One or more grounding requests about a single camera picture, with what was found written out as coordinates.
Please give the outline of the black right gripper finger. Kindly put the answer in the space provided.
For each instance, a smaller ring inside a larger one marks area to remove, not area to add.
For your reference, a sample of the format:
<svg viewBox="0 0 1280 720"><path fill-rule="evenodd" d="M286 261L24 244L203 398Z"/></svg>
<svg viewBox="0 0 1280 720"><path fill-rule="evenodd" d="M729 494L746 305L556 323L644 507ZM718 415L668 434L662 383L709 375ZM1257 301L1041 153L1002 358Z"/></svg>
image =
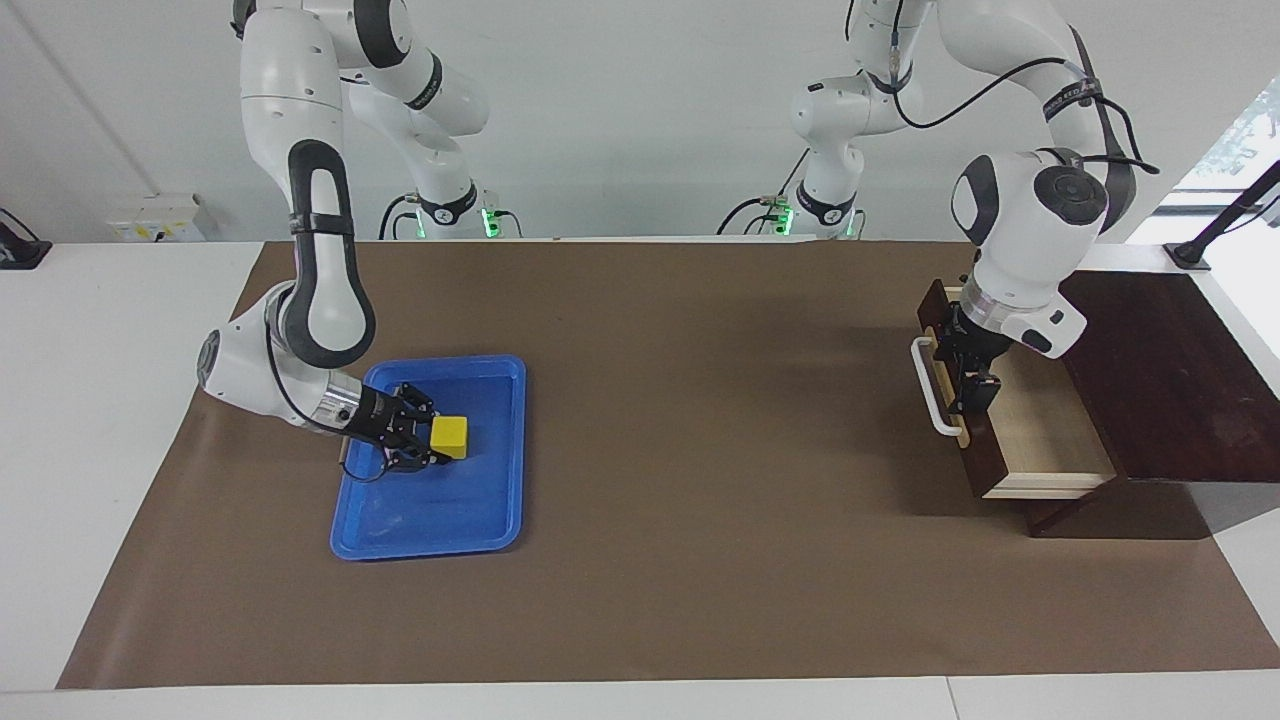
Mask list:
<svg viewBox="0 0 1280 720"><path fill-rule="evenodd" d="M433 448L422 442L402 445L399 447L384 447L387 473L416 473L431 465L447 465L453 461L453 456Z"/></svg>
<svg viewBox="0 0 1280 720"><path fill-rule="evenodd" d="M438 415L434 400L410 383L401 383L394 396L402 402L399 414L410 421L430 425Z"/></svg>

